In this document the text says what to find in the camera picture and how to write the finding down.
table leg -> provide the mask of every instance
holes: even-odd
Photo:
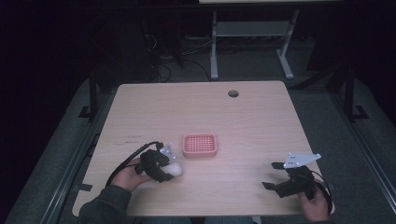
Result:
[[[262,224],[262,218],[261,217],[252,217],[253,221],[256,222],[257,224]]]
[[[291,20],[288,26],[288,30],[285,35],[285,43],[283,44],[281,49],[276,50],[277,57],[279,58],[280,64],[282,65],[283,72],[285,73],[286,79],[293,79],[293,73],[290,70],[288,60],[286,59],[286,51],[288,50],[289,42],[291,40],[291,36],[293,34],[294,26],[297,21],[299,10],[296,9],[293,11],[293,15],[291,16]]]
[[[213,12],[213,23],[212,23],[212,52],[210,53],[210,78],[217,80],[219,78],[218,72],[218,58],[216,56],[216,23],[217,23],[217,12]]]

metal stand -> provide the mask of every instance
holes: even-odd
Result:
[[[217,21],[217,12],[213,12],[212,52],[210,53],[211,79],[219,78],[216,43],[218,36],[285,36],[281,49],[277,49],[277,57],[285,73],[286,79],[293,79],[293,73],[286,59],[286,51],[293,34],[299,10],[294,10],[290,21]]]
[[[346,96],[344,101],[344,112],[347,117],[355,122],[355,119],[368,119],[368,115],[364,111],[361,105],[356,105],[356,109],[359,111],[359,114],[353,113],[353,90],[355,85],[355,78],[353,77],[353,72],[349,68],[346,74]]]
[[[79,113],[79,118],[89,118],[89,122],[91,122],[97,113],[98,105],[97,105],[97,92],[96,92],[96,80],[94,74],[90,74],[90,106],[84,106]]]

black cable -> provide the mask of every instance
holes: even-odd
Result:
[[[222,38],[223,37],[217,38],[216,43],[220,42],[220,40]],[[208,41],[206,44],[204,44],[204,45],[202,45],[200,47],[189,49],[189,50],[186,50],[186,51],[182,52],[182,56],[195,54],[195,53],[202,53],[202,52],[205,52],[204,50],[210,51],[211,48],[212,48],[211,41]],[[162,57],[162,59],[166,60],[166,61],[173,61],[175,58],[170,56],[169,58]]]
[[[128,162],[130,162],[133,158],[135,158],[137,155],[139,155],[142,151],[144,151],[145,149],[147,149],[149,146],[154,145],[154,144],[160,144],[160,142],[150,142],[147,143],[145,145],[143,145],[141,148],[139,148],[136,152],[134,152],[130,157],[128,157],[128,159],[126,159],[125,161],[123,161],[114,171],[113,173],[111,173],[110,177],[108,178],[107,182],[106,182],[106,187],[108,185],[110,185],[111,181],[113,180],[113,178],[116,176],[116,174],[119,173],[119,171],[121,171],[122,169],[124,169]]]
[[[306,177],[305,175],[293,175],[293,176],[298,176],[298,177],[300,177],[302,179],[309,180],[309,182],[317,183],[317,182],[315,182],[315,180],[310,179],[310,178]]]
[[[200,66],[200,67],[204,70],[204,72],[205,72],[205,74],[206,74],[206,76],[207,76],[207,79],[208,79],[209,81],[212,81],[212,79],[210,78],[210,75],[206,72],[206,69],[205,69],[200,63],[195,62],[195,61],[192,61],[192,60],[188,60],[188,59],[183,59],[183,61],[184,61],[184,62],[188,62],[188,63],[195,63],[195,64],[197,64],[198,66]]]
[[[236,53],[243,51],[242,46],[240,44],[235,43],[235,41],[230,41],[230,39],[228,39],[229,43],[224,43],[225,40],[226,39],[224,39],[223,41],[220,41],[218,43],[218,46],[216,49],[217,54],[236,54]],[[232,51],[233,46],[237,46],[238,49]]]
[[[329,191],[329,196],[330,196],[330,198],[332,199],[332,191],[330,190],[329,185],[327,184],[327,182],[326,182],[326,180],[323,178],[323,176],[320,175],[320,174],[318,174],[318,172],[315,172],[315,171],[311,171],[311,172],[314,173],[314,174],[316,174],[316,175],[318,175],[318,176],[320,176],[320,178],[323,180],[323,183],[326,185],[327,190]]]
[[[166,66],[166,65],[164,65],[163,63],[159,63],[158,64],[159,66],[162,66],[162,67],[164,67],[166,70],[168,70],[168,77],[166,78],[166,80],[165,81],[163,81],[162,80],[162,75],[161,75],[161,73],[157,70],[157,73],[158,73],[158,75],[159,75],[159,77],[160,77],[160,80],[161,80],[161,82],[162,83],[165,83],[165,82],[168,82],[168,81],[172,81],[171,80],[171,76],[172,76],[172,70],[168,67],[168,66]]]
[[[131,166],[136,166],[136,164],[126,165],[124,168],[131,167]]]

white object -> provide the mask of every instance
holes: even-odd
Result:
[[[283,164],[283,167],[285,169],[300,167],[320,158],[320,154],[289,153],[289,156],[286,159],[285,164]]]
[[[167,166],[161,168],[164,172],[172,176],[179,176],[183,174],[183,170],[181,169],[180,163],[177,161],[170,163]]]
[[[172,153],[172,144],[168,143],[163,148],[160,149],[160,152],[169,158],[170,162],[173,162],[176,159],[176,156]]]

hole in table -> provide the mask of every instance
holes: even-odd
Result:
[[[234,91],[234,90],[228,91],[228,95],[229,95],[230,97],[233,97],[233,98],[238,97],[239,91]]]

